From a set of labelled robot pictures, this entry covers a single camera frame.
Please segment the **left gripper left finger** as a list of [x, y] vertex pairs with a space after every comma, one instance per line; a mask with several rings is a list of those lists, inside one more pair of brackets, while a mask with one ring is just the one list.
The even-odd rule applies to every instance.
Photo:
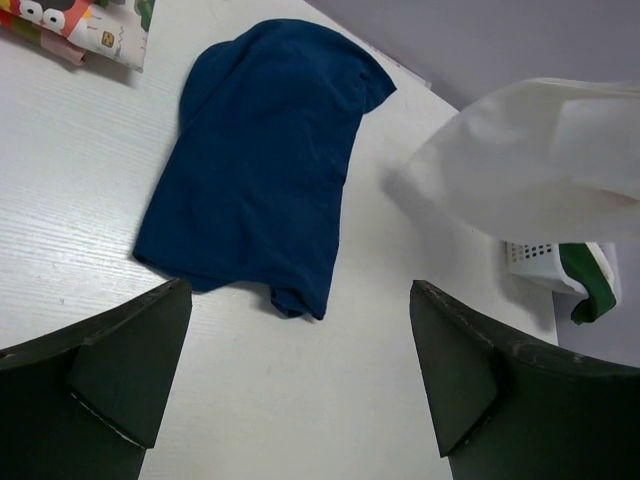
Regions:
[[2, 478], [138, 478], [191, 311], [190, 283], [171, 280], [2, 350]]

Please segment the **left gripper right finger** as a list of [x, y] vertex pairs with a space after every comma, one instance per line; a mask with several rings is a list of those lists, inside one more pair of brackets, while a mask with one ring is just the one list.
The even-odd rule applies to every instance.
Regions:
[[456, 479], [635, 479], [639, 371], [549, 344], [419, 280], [410, 319]]

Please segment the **white and green t-shirt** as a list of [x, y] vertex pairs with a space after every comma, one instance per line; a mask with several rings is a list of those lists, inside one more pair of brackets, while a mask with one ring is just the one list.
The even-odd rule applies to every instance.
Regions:
[[591, 323], [617, 305], [601, 245], [639, 236], [639, 89], [540, 78], [483, 97], [452, 117], [393, 179], [412, 210], [436, 207], [559, 265]]

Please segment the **blue t-shirt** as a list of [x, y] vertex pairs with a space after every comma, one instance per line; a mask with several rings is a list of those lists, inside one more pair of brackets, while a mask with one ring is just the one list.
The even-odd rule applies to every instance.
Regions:
[[261, 283], [282, 316], [322, 319], [357, 132], [394, 91], [368, 52], [303, 20], [207, 48], [133, 257], [201, 293]]

